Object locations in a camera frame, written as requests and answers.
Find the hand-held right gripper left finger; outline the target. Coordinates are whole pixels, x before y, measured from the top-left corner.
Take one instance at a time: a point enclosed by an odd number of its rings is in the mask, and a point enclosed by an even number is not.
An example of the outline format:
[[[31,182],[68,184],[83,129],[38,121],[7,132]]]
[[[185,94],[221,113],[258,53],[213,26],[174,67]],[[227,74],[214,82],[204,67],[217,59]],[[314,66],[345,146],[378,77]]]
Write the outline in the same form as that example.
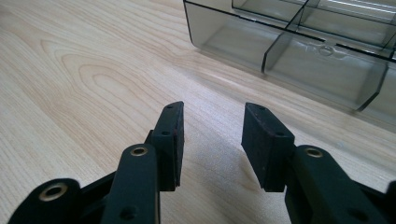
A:
[[[122,152],[101,224],[161,223],[160,193],[180,186],[183,107],[183,102],[165,106],[146,141]]]

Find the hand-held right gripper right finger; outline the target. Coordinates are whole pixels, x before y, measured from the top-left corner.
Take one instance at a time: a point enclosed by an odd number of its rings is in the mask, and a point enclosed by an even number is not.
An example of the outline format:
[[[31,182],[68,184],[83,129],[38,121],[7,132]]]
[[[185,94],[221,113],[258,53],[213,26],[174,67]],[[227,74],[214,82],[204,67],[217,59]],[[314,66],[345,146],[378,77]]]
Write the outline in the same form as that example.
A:
[[[267,192],[285,192],[292,224],[388,224],[330,153],[294,145],[294,135],[266,107],[245,104],[242,147]]]

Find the clear smoky plastic organizer box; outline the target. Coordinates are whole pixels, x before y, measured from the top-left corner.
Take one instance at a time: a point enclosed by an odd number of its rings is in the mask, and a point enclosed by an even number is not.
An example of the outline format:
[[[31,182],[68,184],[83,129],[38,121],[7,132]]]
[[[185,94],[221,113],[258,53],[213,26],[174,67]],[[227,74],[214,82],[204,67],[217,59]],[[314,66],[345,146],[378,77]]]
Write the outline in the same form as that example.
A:
[[[191,43],[396,132],[396,0],[182,0]]]

